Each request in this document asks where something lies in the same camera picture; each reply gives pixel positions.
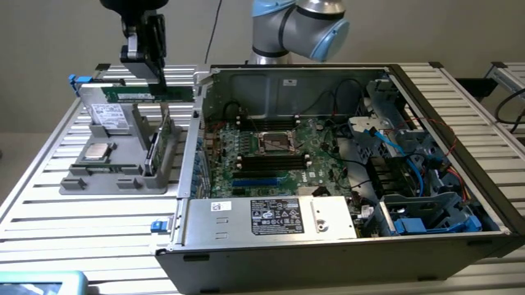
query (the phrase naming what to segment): barcode sticker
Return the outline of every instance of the barcode sticker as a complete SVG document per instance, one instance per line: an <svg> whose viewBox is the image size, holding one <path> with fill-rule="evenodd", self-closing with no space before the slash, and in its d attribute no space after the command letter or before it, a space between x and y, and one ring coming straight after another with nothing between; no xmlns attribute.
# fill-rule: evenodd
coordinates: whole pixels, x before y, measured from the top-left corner
<svg viewBox="0 0 525 295"><path fill-rule="evenodd" d="M231 210L231 202L213 202L211 203L213 211L230 211Z"/></svg>
<svg viewBox="0 0 525 295"><path fill-rule="evenodd" d="M154 100L155 97L149 93L119 93L119 100Z"/></svg>
<svg viewBox="0 0 525 295"><path fill-rule="evenodd" d="M126 121L125 112L119 104L100 103L91 105L92 112L99 118L100 125L106 129L129 129L129 122Z"/></svg>

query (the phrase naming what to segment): motherboard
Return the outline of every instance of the motherboard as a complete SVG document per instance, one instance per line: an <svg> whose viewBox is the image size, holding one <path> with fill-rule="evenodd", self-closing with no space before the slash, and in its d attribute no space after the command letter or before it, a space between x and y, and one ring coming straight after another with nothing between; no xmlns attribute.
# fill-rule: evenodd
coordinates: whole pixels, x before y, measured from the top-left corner
<svg viewBox="0 0 525 295"><path fill-rule="evenodd" d="M320 146L332 120L245 120L207 129L211 198L349 195L346 168Z"/></svg>

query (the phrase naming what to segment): green circuit board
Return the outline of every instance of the green circuit board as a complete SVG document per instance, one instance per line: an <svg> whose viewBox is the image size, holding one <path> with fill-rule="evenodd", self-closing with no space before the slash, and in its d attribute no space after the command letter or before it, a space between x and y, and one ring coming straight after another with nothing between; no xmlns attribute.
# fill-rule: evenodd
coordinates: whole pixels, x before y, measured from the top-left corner
<svg viewBox="0 0 525 295"><path fill-rule="evenodd" d="M320 148L329 128L317 130L312 128L316 125L325 126L325 121L310 119L309 122L301 123L292 131L294 151L275 148L265 153L261 153L261 134L258 132L241 132L233 124L226 124L217 130L215 137L219 144L215 144L215 152L210 154L213 167L211 198L309 195L312 190L320 186L325 186L332 195L350 194L350 190L341 187L348 186L348 182L342 179L340 185L336 181L345 165ZM326 138L332 141L332 133L328 134ZM245 194L233 193L233 182L237 180L233 174L239 170L235 166L239 154L265 157L266 155L302 155L305 153L310 155L312 165L305 170L277 171L277 186L247 186L243 187ZM330 171L333 171L336 177L330 178Z"/></svg>
<svg viewBox="0 0 525 295"><path fill-rule="evenodd" d="M150 89L141 86L102 87L108 103L170 103L193 101L193 87L170 86L167 95L154 96Z"/></svg>

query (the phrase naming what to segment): slotted metal surface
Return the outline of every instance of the slotted metal surface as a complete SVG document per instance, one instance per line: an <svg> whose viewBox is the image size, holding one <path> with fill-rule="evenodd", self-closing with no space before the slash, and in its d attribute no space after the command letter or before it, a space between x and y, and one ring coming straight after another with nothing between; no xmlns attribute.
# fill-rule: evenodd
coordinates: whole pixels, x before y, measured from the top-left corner
<svg viewBox="0 0 525 295"><path fill-rule="evenodd" d="M480 164L499 181L507 197L525 214L525 165L515 148L469 107L471 102L444 73L428 64L402 66ZM123 67L113 67L113 70L113 77L129 76ZM193 85L193 67L169 67L167 73L179 76L170 78L171 83ZM448 108L448 103L434 102L438 100L454 100L457 107ZM190 104L171 106L174 120L183 127L187 126L185 118L190 117L190 107ZM153 121L161 115L159 108L154 106L142 106L141 112ZM150 235L150 224L157 218L173 214L175 209L185 145L179 145L171 184L165 195L60 195L62 177L90 137L88 123L90 117L76 102L2 207L0 271L80 270L91 281L91 294L178 294L150 255L150 245L167 242L166 236ZM503 259L480 261L446 281L282 292L429 293L524 294L525 248Z"/></svg>

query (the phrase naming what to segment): cpu socket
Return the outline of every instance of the cpu socket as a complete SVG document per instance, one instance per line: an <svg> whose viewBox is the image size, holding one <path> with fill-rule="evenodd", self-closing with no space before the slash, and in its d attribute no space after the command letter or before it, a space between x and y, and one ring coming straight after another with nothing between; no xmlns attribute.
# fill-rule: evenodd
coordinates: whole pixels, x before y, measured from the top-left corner
<svg viewBox="0 0 525 295"><path fill-rule="evenodd" d="M294 133L285 132L261 132L258 134L259 153L266 152L294 152Z"/></svg>

